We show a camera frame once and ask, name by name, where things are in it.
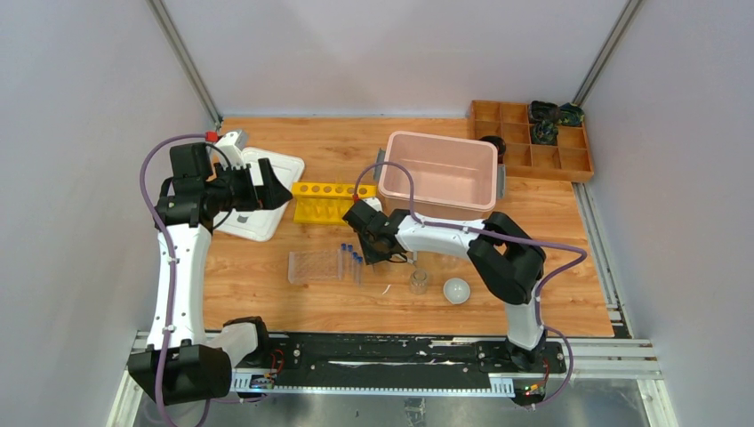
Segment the yellow test tube rack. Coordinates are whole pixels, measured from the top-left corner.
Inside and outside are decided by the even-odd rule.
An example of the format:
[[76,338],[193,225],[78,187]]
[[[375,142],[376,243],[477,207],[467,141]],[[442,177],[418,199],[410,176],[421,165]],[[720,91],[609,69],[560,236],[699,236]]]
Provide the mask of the yellow test tube rack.
[[[296,199],[293,222],[346,225],[343,215],[353,206],[353,184],[295,182],[291,192]],[[377,186],[359,184],[358,196],[376,197]]]

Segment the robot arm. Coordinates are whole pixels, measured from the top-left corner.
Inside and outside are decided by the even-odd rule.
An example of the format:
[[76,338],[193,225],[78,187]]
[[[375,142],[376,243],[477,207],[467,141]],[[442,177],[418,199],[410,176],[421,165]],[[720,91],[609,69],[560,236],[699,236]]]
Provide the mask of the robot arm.
[[[154,399],[159,352],[168,352],[163,380],[166,405],[226,396],[232,368],[241,358],[264,347],[267,329],[260,318],[228,322],[221,333],[206,342],[203,292],[207,251],[213,234],[213,219],[219,212],[273,210],[293,198],[275,176],[270,162],[259,161],[261,185],[254,185],[251,166],[243,163],[240,149],[245,135],[227,133],[216,147],[229,165],[215,164],[215,178],[205,143],[172,147],[173,177],[165,181],[156,210],[167,226],[175,246],[175,299],[172,324],[165,324],[170,285],[170,255],[164,235],[158,232],[160,275],[157,305],[147,339],[147,350],[128,358],[128,371]],[[168,195],[169,184],[174,194]],[[163,331],[170,328],[170,341],[163,349]]]
[[[437,221],[418,215],[421,222]],[[529,238],[504,213],[494,212],[486,220],[449,221],[461,230],[427,227],[407,210],[397,209],[390,217],[359,200],[343,216],[358,234],[367,264],[387,261],[395,254],[435,252],[469,260],[487,289],[501,299],[508,317],[508,349],[522,370],[539,358],[546,334],[536,312],[533,295],[542,277],[545,253],[537,246],[506,243],[501,254],[495,248],[502,240],[480,236],[464,228],[492,230],[504,235]]]

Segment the wooden tabletop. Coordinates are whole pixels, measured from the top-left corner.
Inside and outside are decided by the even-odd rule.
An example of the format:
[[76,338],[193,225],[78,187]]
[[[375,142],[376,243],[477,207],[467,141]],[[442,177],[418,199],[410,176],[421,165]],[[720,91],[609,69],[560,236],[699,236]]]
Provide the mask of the wooden tabletop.
[[[248,144],[300,157],[302,181],[351,182],[373,163],[397,130],[466,138],[465,119],[439,118],[226,118],[223,132],[244,129]],[[221,328],[229,319],[261,316],[271,331],[373,332],[391,334],[505,334],[502,302],[487,291],[470,262],[419,255],[429,271],[426,294],[409,292],[411,265],[383,262],[364,269],[364,286],[342,281],[288,283],[291,251],[336,249],[356,243],[346,226],[297,224],[295,202],[285,210],[275,236],[259,243],[216,232],[205,273],[205,324]],[[505,212],[532,238],[589,250],[571,184],[508,178]],[[573,254],[546,250],[546,271]],[[449,303],[442,285],[452,277],[469,282],[471,297]],[[605,299],[591,259],[553,279],[542,293],[545,323],[565,334],[612,336]]]

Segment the cable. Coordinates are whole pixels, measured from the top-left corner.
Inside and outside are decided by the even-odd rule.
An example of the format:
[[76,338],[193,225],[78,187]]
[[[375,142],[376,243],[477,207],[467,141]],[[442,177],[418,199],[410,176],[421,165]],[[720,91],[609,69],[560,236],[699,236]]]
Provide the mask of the cable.
[[[167,349],[168,349],[168,346],[170,346],[170,334],[171,334],[170,327],[172,326],[172,309],[175,306],[175,274],[176,274],[175,259],[176,257],[175,257],[175,248],[173,246],[170,232],[167,230],[167,227],[165,226],[163,220],[160,218],[160,215],[157,213],[157,210],[152,204],[152,201],[149,199],[149,193],[147,192],[147,166],[149,166],[149,161],[152,160],[152,157],[162,147],[176,141],[194,139],[194,138],[201,138],[202,140],[204,140],[205,135],[202,133],[187,133],[185,135],[173,136],[172,138],[168,138],[167,140],[160,142],[147,154],[147,157],[144,158],[144,162],[141,164],[141,170],[139,172],[139,187],[141,189],[141,197],[144,199],[144,203],[147,204],[149,213],[152,214],[152,219],[155,221],[157,228],[160,230],[160,232],[163,233],[165,244],[167,245],[168,255],[170,257],[170,261],[169,261],[170,273],[169,273],[169,279],[168,279],[168,292],[167,292],[167,312],[165,313],[165,328],[163,329],[163,345],[162,345],[162,348],[160,349],[159,359],[157,360],[157,372],[156,372],[156,377],[155,377],[155,403],[157,403],[157,412],[159,412],[160,416],[162,416],[163,421],[171,427],[178,427],[178,426],[175,425],[175,423],[172,421],[172,419],[168,415],[167,410],[165,409],[164,396],[163,396],[163,378],[164,378],[165,362],[167,361]],[[202,418],[199,420],[197,427],[205,423],[207,419],[207,415],[209,415],[209,412],[210,412],[210,400],[208,399],[205,402],[205,411],[202,414]]]
[[541,381],[532,384],[532,387],[536,386],[539,388],[544,387],[547,384],[547,380],[549,379],[549,362],[547,361],[547,358],[542,358],[542,364],[544,365],[544,376]]
[[269,375],[275,374],[275,365],[277,365],[277,356],[275,355],[275,352],[271,352],[270,355],[272,356],[272,365],[269,367]]
[[[283,371],[283,365],[285,364],[285,353],[283,353],[280,349],[275,349],[278,353],[280,353],[280,366],[277,367],[277,371],[275,372],[275,375],[280,374],[280,372]],[[272,362],[272,367],[275,368],[275,362]]]
[[[225,154],[225,153],[224,153],[224,152],[223,152],[223,151],[222,151],[221,149],[218,149],[216,145],[214,145],[214,144],[211,144],[211,143],[209,143],[209,142],[205,142],[205,145],[206,145],[207,147],[209,147],[209,148],[211,148],[211,149],[213,149],[213,150],[217,151],[218,153],[220,153],[220,155],[222,156],[223,160],[225,160],[225,167],[231,167],[231,166],[232,166],[232,164],[230,163],[230,159],[228,158],[228,155],[227,155],[227,154]],[[225,215],[225,217],[224,217],[223,219],[221,219],[221,220],[220,220],[220,222],[218,222],[217,224],[213,225],[213,229],[212,229],[212,231],[215,231],[215,230],[216,230],[216,229],[218,229],[218,228],[219,228],[219,227],[220,227],[220,226],[221,226],[221,225],[222,225],[222,224],[223,224],[223,223],[224,223],[225,221],[227,221],[227,220],[228,220],[228,218],[230,218],[230,214],[232,214],[232,213],[233,213],[233,211],[232,211],[232,210],[228,211],[228,213],[227,213],[227,214]]]
[[[140,413],[142,415],[144,415],[144,418],[146,418],[147,421],[149,421],[150,423],[152,423],[154,425],[161,424],[163,422],[163,420],[159,419],[159,414],[157,414],[157,418],[155,418],[154,416],[150,415],[148,407],[149,407],[149,399],[143,399],[141,401],[141,404],[139,405],[139,411],[140,411]],[[187,405],[181,412],[179,412],[178,414],[173,414],[173,416],[176,417],[176,418],[181,418],[185,414],[188,414],[189,412],[191,412],[192,409],[194,409],[193,406]]]
[[356,184],[354,185],[354,196],[353,196],[354,201],[358,200],[358,184],[361,182],[362,178],[364,178],[364,175],[366,175],[366,173],[368,173],[369,171],[371,171],[375,167],[382,166],[382,165],[395,166],[395,167],[397,167],[398,169],[400,169],[405,174],[406,178],[408,178],[408,213],[409,213],[409,215],[411,215],[411,218],[414,221],[418,222],[419,224],[427,225],[427,226],[430,226],[430,227],[442,227],[442,228],[447,228],[447,229],[452,229],[452,230],[467,230],[467,231],[472,231],[472,232],[475,232],[477,234],[481,234],[481,235],[484,235],[484,236],[489,236],[491,238],[497,238],[497,239],[502,240],[504,242],[516,243],[516,244],[519,244],[519,245],[527,245],[527,246],[548,247],[550,249],[559,249],[559,250],[563,250],[563,251],[574,252],[574,253],[576,253],[576,254],[579,255],[573,261],[567,262],[567,263],[561,265],[560,267],[554,269],[553,271],[551,271],[547,276],[545,276],[542,280],[540,280],[540,283],[538,283],[534,287],[534,292],[533,292],[533,296],[534,296],[534,311],[535,311],[535,316],[537,317],[537,323],[540,326],[542,326],[545,330],[548,330],[548,331],[552,332],[553,334],[558,335],[563,340],[563,343],[565,344],[566,348],[568,349],[568,371],[565,374],[565,380],[563,381],[562,384],[560,384],[560,387],[558,387],[557,390],[551,396],[549,396],[548,398],[546,398],[545,400],[543,400],[542,402],[540,402],[539,404],[537,404],[537,406],[541,406],[543,404],[546,404],[546,403],[552,401],[555,397],[557,397],[557,395],[560,394],[560,392],[565,388],[565,386],[571,381],[571,374],[574,371],[574,353],[571,351],[571,343],[568,342],[568,339],[566,338],[566,336],[562,332],[558,331],[554,327],[546,326],[542,322],[542,320],[541,320],[541,308],[540,308],[541,290],[556,275],[558,275],[558,274],[562,273],[563,271],[568,270],[571,267],[573,267],[573,266],[575,266],[575,265],[583,262],[587,258],[587,251],[581,249],[580,247],[570,246],[570,245],[564,245],[562,243],[545,242],[545,241],[542,241],[542,240],[534,240],[534,239],[530,239],[530,238],[516,238],[514,236],[508,236],[508,235],[496,233],[496,232],[490,231],[490,230],[483,230],[483,229],[478,229],[478,228],[475,228],[475,227],[463,227],[463,226],[461,226],[459,224],[451,224],[451,223],[448,223],[448,222],[434,222],[434,221],[426,221],[426,222],[424,222],[424,221],[420,220],[419,217],[416,215],[416,211],[414,210],[414,207],[413,207],[413,187],[414,187],[413,186],[413,177],[411,176],[411,173],[408,172],[408,169],[406,169],[403,165],[400,165],[400,164],[395,163],[395,162],[383,161],[383,162],[377,162],[377,163],[374,163],[372,165],[367,166],[366,169],[364,171],[362,171],[362,173],[359,174],[358,178],[356,179]]

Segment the metal floor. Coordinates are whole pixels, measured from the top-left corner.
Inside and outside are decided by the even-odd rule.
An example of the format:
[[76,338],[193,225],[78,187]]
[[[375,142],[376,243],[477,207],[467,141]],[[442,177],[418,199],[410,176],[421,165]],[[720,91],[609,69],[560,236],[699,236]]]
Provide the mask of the metal floor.
[[[554,391],[558,381],[551,381]],[[196,406],[179,425],[196,425]],[[185,407],[171,407],[186,412]],[[155,404],[142,398],[133,427],[163,425]],[[550,405],[527,412],[508,399],[402,398],[398,396],[339,396],[289,394],[269,396],[260,403],[213,404],[205,427],[234,426],[364,426],[458,427],[507,425],[578,425],[610,427],[649,426],[637,382],[633,380],[576,379]]]

